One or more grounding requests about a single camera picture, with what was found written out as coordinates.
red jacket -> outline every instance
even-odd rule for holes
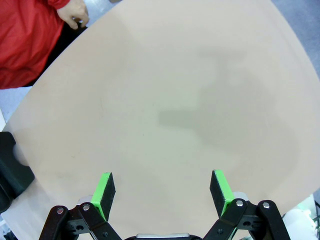
[[[44,69],[69,0],[0,0],[0,89],[22,87]]]

red sleeve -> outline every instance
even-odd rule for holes
[[[70,0],[48,0],[48,4],[55,9],[63,8]]]

hand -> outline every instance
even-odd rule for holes
[[[67,5],[57,9],[56,12],[74,30],[78,29],[77,22],[82,21],[82,28],[89,22],[88,10],[83,0],[70,0]]]

black pants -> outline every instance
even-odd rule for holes
[[[50,55],[45,63],[44,69],[42,70],[41,74],[33,81],[29,82],[24,87],[30,87],[35,84],[38,78],[44,73],[44,71],[53,63],[53,61],[84,31],[87,27],[80,27],[80,23],[78,23],[78,29],[73,30],[69,27],[68,24],[64,23],[62,32],[58,41],[56,42],[54,48],[50,52]]]

beige tabletop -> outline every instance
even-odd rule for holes
[[[217,220],[213,169],[284,213],[319,187],[319,122],[318,78],[271,1],[125,0],[8,122],[36,181],[3,217],[35,240],[52,206],[73,208],[113,172],[122,238],[203,237]]]

